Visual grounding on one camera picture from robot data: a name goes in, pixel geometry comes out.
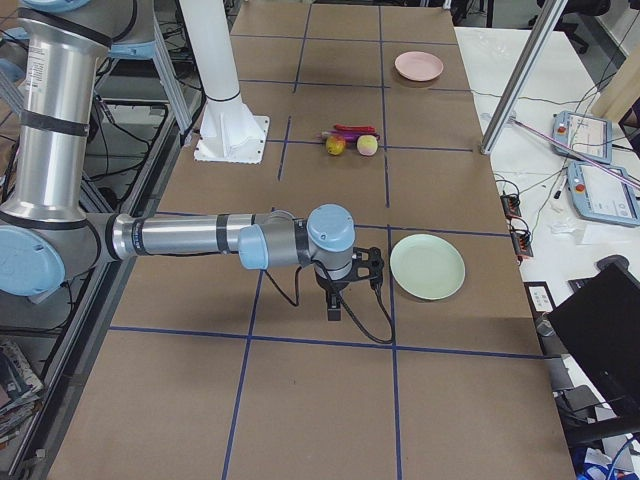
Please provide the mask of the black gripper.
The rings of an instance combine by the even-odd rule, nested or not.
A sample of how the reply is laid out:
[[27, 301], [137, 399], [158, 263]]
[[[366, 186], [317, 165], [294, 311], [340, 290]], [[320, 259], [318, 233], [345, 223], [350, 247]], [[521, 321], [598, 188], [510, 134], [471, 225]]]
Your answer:
[[384, 261], [381, 250], [377, 247], [354, 247], [351, 260], [346, 265], [346, 273], [338, 278], [338, 271], [331, 271], [315, 262], [315, 275], [318, 285], [325, 291], [327, 300], [327, 319], [329, 321], [341, 320], [341, 302], [339, 293], [351, 283], [368, 281], [370, 287], [378, 292], [384, 283]]

